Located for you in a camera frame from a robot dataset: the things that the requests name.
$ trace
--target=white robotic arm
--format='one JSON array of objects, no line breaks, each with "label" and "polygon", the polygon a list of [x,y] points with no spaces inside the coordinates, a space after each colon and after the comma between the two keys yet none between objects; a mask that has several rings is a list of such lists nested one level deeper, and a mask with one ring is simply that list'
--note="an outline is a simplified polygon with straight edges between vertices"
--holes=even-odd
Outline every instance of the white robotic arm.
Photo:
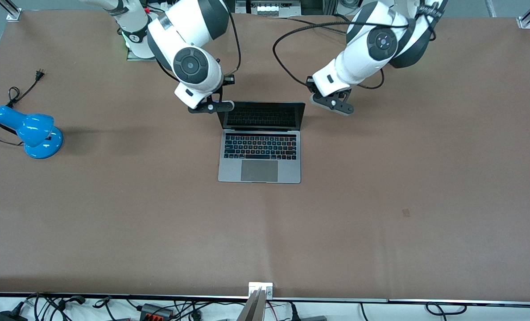
[{"label": "white robotic arm", "polygon": [[148,25],[149,46],[179,79],[174,94],[189,108],[224,82],[218,61],[201,47],[225,33],[228,19],[222,0],[180,0]]},{"label": "white robotic arm", "polygon": [[146,27],[151,18],[146,14],[139,0],[80,0],[106,10],[114,17],[122,30],[124,40],[137,57],[148,59],[153,53],[148,46]]},{"label": "white robotic arm", "polygon": [[426,50],[431,30],[443,14],[447,0],[417,0],[418,13],[408,19],[382,2],[365,4],[350,25],[347,47],[307,80],[311,102],[342,115],[354,108],[348,104],[352,86],[370,77],[387,63],[396,68],[416,63]]}]

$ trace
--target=blue desk lamp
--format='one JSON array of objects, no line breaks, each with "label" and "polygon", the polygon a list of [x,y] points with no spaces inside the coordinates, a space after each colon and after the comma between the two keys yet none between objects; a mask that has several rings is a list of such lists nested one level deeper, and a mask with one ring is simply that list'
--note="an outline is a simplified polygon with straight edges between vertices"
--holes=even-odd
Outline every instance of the blue desk lamp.
[{"label": "blue desk lamp", "polygon": [[33,158],[51,157],[63,145],[63,133],[53,123],[53,117],[49,115],[26,115],[0,106],[0,124],[16,132],[24,142],[25,152]]}]

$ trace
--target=brown table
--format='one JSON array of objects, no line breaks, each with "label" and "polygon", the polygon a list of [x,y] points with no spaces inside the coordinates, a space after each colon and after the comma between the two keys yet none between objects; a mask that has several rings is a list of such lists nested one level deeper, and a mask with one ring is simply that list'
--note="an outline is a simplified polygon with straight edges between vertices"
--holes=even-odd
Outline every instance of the brown table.
[{"label": "brown table", "polygon": [[[305,17],[315,21],[332,17]],[[308,102],[271,45],[299,22],[236,15],[226,99]],[[153,62],[125,61],[103,12],[24,12],[0,41],[0,104],[65,134],[46,160],[0,144],[0,291],[530,301],[530,30],[444,18],[413,67],[309,105],[302,183],[217,181],[216,115],[191,115]],[[279,54],[300,78],[343,48],[306,31]],[[229,31],[207,46],[236,63]],[[367,83],[376,84],[378,76]]]}]

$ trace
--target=laptop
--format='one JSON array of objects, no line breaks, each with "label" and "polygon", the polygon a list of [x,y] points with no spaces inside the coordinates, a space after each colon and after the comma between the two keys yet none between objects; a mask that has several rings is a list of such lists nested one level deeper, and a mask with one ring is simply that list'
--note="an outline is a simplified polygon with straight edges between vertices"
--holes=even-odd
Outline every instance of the laptop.
[{"label": "laptop", "polygon": [[222,123],[219,181],[300,183],[304,103],[235,102]]}]

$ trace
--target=keyboard key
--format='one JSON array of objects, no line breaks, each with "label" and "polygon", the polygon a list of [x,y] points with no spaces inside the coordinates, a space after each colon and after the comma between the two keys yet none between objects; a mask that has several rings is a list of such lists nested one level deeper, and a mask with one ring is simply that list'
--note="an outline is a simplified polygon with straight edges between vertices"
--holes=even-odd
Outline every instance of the keyboard key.
[{"label": "keyboard key", "polygon": [[269,155],[245,155],[247,159],[269,159]]}]

